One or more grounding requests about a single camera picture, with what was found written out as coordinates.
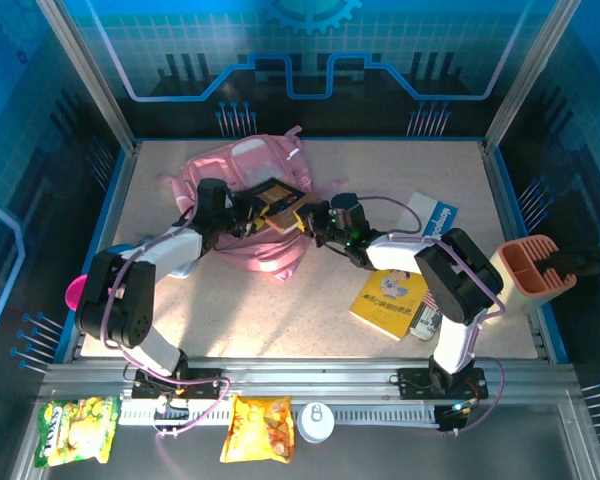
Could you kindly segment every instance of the gear logo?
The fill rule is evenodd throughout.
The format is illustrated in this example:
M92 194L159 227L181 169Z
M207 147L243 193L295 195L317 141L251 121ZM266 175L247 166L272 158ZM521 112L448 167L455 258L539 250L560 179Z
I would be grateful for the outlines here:
M327 33L328 27L339 28L340 22L350 20L351 11L361 6L360 0L268 0L264 8L267 17L278 20L282 28L313 35Z
M41 20L35 0L0 0L2 31L20 48L36 39Z

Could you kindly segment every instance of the speckled tabletop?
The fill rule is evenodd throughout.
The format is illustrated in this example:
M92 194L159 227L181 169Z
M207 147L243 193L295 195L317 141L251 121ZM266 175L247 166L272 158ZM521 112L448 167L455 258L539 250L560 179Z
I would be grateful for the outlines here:
M222 141L147 141L116 233L116 243L137 243L163 233L179 216L158 173L177 173L184 162ZM476 142L306 140L314 185L348 178L347 191L404 201L413 191L459 208L454 226L467 231L487 256L504 241ZM365 203L367 218L389 229L401 209ZM187 279L167 277L156 287L154 326L191 356L225 357L428 357L437 336L397 342L352 318L349 307L369 272L327 249L311 248L285 283L238 270L213 254ZM527 319L507 317L485 327L478 355L537 356ZM109 356L87 337L84 356Z

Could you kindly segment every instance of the green snack packaging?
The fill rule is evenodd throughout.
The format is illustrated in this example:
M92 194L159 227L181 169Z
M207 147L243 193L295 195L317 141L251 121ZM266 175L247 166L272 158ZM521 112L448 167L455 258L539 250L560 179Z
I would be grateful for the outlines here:
M120 405L119 397L47 403L38 413L35 466L53 467L92 457L107 463Z

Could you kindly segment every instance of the yellow book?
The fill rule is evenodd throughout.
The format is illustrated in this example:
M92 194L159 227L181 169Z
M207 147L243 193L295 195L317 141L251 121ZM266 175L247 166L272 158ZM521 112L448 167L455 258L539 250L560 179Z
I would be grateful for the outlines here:
M349 312L400 340L407 334L426 293L427 284L420 274L379 270L371 274Z

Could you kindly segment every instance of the robotic arm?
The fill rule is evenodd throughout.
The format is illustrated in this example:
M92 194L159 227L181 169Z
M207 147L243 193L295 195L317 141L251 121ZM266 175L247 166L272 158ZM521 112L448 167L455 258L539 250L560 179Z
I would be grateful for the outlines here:
M473 346L480 320L493 304L490 297L495 298L503 283L462 230L452 229L443 235L442 242L396 238L392 232L370 228L353 193L336 195L331 202L305 204L295 215L303 233L314 238L318 247L326 243L343 246L357 267L421 273L443 314L440 339L429 360L433 390L444 394L464 382L473 368ZM98 253L76 311L80 330L102 338L104 328L106 341L120 345L151 372L176 380L189 378L186 355L151 325L155 284L180 265L204 255L219 235L249 235L259 215L247 200L230 192L224 182L205 179L198 187L198 211L193 221L174 236L182 229L186 216L185 213L155 245L122 254ZM125 263L130 265L123 274L123 288L116 292L113 308L106 314L111 286ZM458 272L458 264L465 270Z

